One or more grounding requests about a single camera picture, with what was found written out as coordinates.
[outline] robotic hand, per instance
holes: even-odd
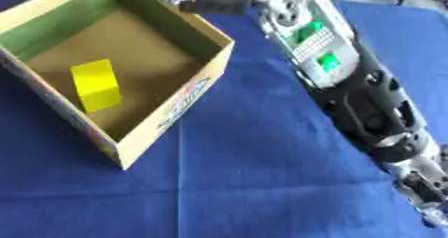
[[[260,27],[309,95],[355,147],[394,178],[429,225],[448,226],[448,147],[441,148],[392,73],[330,0],[162,0],[195,13],[261,8]]]

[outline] table surface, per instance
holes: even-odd
[[[338,6],[448,141],[447,20]],[[127,172],[0,69],[0,237],[443,237],[342,138],[251,11],[207,18],[237,41],[228,71]]]

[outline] open box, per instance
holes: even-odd
[[[0,63],[123,169],[224,72],[233,41],[157,0],[30,0],[0,13]],[[86,114],[70,68],[110,59],[122,103]]]

